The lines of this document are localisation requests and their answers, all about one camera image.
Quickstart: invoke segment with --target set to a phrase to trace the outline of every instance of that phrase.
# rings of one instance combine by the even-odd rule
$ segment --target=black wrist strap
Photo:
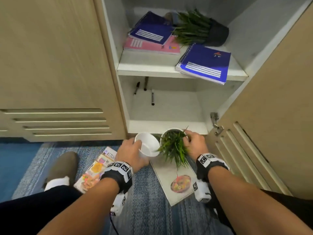
[[[133,184],[133,174],[132,167],[126,162],[114,162],[109,164],[108,167],[104,170],[104,174],[101,176],[101,179],[114,179],[119,186],[119,193],[123,192],[125,194]]]
[[[212,167],[221,166],[229,170],[227,164],[213,154],[201,154],[197,160],[197,178],[205,182],[209,182],[208,173]]]

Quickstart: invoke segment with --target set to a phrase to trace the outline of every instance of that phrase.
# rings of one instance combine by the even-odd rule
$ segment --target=white sock
[[[57,178],[49,181],[46,185],[45,191],[56,186],[69,186],[69,177]]]

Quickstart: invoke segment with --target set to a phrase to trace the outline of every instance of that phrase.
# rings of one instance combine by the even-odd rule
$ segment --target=blue notebook
[[[231,53],[192,44],[181,57],[175,70],[224,85]]]
[[[148,11],[128,33],[133,39],[164,45],[172,35],[174,27],[164,17]]]

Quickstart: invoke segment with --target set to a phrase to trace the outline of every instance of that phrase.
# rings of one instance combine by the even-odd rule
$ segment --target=shoe
[[[54,162],[51,167],[43,188],[46,187],[47,183],[53,179],[69,177],[69,185],[73,186],[78,168],[78,156],[75,152],[66,152],[62,154]]]

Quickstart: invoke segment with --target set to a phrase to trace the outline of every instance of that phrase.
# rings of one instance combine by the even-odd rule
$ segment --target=green plant
[[[160,139],[161,146],[158,151],[164,154],[165,161],[170,160],[172,162],[174,159],[177,168],[188,166],[186,159],[188,153],[182,140],[185,136],[186,134],[184,132],[173,129],[167,131]]]
[[[177,35],[176,41],[183,45],[192,43],[205,44],[212,26],[212,19],[202,15],[197,9],[178,12],[182,24],[176,27],[173,35]]]

